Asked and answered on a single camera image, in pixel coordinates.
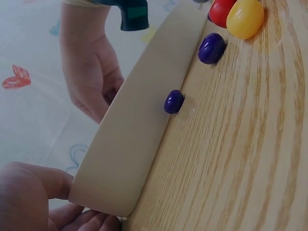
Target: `yellow bead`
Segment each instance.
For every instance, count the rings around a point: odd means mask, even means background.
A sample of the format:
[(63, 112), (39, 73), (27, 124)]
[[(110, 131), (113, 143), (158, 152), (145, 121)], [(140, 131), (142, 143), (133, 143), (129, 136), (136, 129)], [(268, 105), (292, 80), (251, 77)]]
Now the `yellow bead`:
[(264, 21), (264, 9), (258, 0), (238, 0), (227, 17), (227, 29), (236, 38), (249, 39)]

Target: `blue bead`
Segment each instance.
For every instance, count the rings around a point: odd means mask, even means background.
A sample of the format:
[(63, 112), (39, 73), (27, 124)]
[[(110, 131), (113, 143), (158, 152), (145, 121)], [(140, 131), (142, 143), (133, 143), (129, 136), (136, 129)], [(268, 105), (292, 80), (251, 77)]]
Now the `blue bead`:
[(208, 19), (208, 21), (212, 22), (209, 14), (207, 14), (207, 19)]
[(164, 110), (168, 114), (179, 112), (184, 102), (184, 96), (179, 90), (172, 90), (164, 103)]
[(225, 49), (226, 44), (223, 37), (217, 33), (211, 33), (203, 40), (198, 51), (198, 58), (204, 64), (216, 64)]

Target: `red bead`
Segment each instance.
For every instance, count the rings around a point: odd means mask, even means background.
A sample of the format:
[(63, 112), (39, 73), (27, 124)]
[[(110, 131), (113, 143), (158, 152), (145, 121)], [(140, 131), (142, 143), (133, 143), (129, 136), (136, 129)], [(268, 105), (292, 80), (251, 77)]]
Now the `red bead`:
[(209, 10), (211, 21), (219, 27), (227, 28), (227, 17), (236, 0), (215, 0)]

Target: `curved plastic piece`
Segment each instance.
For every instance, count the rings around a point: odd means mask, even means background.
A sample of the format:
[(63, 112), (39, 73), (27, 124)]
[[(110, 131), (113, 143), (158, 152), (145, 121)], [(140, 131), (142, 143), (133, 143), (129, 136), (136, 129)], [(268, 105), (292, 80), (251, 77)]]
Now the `curved plastic piece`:
[(264, 8), (258, 0), (238, 0), (227, 17), (227, 29), (236, 38), (249, 39), (261, 28)]
[(132, 212), (170, 119), (164, 101), (181, 88), (205, 21), (193, 2), (167, 16), (103, 118), (69, 201), (119, 217)]

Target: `green object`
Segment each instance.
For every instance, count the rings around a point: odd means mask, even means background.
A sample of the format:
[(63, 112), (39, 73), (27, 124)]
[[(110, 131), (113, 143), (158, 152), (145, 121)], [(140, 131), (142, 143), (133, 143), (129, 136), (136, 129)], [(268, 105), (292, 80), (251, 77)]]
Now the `green object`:
[(148, 3), (146, 0), (92, 0), (92, 2), (117, 6), (121, 10), (121, 30), (136, 31), (149, 27)]

